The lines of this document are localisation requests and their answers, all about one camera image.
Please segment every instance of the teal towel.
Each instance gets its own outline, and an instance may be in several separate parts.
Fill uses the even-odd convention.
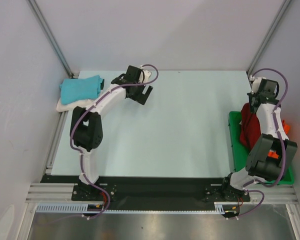
[[[61,103],[67,105],[78,100],[98,98],[103,81],[99,75],[85,79],[66,78],[60,84]]]

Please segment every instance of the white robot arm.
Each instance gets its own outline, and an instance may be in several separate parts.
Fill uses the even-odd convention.
[[[106,90],[98,98],[102,99],[102,101],[92,108],[86,117],[83,118],[83,121],[78,125],[73,136],[73,143],[83,152],[83,169],[90,182],[95,183],[99,178],[96,148],[100,145],[103,138],[102,119],[125,98],[131,98],[144,105],[152,91],[151,86],[149,86],[145,94],[143,94],[143,90],[145,88],[144,85],[128,87],[119,86],[124,84],[144,84],[149,81],[150,76],[150,71],[129,66],[126,74],[120,75],[111,82],[108,90]],[[94,104],[95,103],[92,103],[85,108],[76,107],[73,110],[70,132],[73,130],[73,127],[80,116],[82,116],[82,114]],[[89,184],[82,174],[79,176],[79,179],[83,183],[87,185]]]
[[[246,167],[229,176],[229,188],[239,191],[247,190],[256,183],[276,180],[282,170],[283,151],[285,151],[282,176],[284,177],[298,148],[295,142],[289,141],[280,117],[281,108],[280,106],[276,108],[279,102],[276,99],[279,91],[278,82],[264,77],[250,77],[250,82],[252,83],[251,92],[248,93],[250,111],[255,113],[259,120],[261,136],[248,155]],[[285,149],[282,149],[278,133],[284,141]],[[268,156],[269,152],[276,152],[279,158]]]

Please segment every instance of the white cloth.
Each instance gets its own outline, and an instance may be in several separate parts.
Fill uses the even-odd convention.
[[[59,99],[59,101],[56,105],[56,110],[57,110],[57,112],[61,113],[61,112],[73,110],[73,109],[75,109],[75,107],[84,108],[84,107],[88,106],[89,104],[91,104],[93,101],[94,101],[93,99],[85,99],[85,100],[74,101],[67,105],[63,105],[61,103],[61,99]]]

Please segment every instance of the white wall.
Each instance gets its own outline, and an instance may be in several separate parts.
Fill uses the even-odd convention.
[[[64,77],[27,2],[0,1],[0,215],[15,205],[10,237],[43,169]]]
[[[282,103],[282,118],[291,124],[290,139],[298,144],[293,169],[294,187],[300,202],[300,0],[293,2],[255,69],[264,67],[281,71],[289,81],[288,93]],[[280,79],[269,72],[260,73],[259,76],[261,75],[274,80]]]
[[[71,69],[246,70],[283,0],[37,0]]]

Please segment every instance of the green tray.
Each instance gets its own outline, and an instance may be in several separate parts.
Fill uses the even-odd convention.
[[[249,150],[240,143],[241,126],[242,120],[241,112],[231,111],[229,112],[229,129],[232,144],[232,154],[234,159],[235,171],[238,172],[246,167],[246,161],[248,158]],[[291,167],[289,167],[285,177],[279,181],[279,184],[292,185],[295,182],[295,178]]]

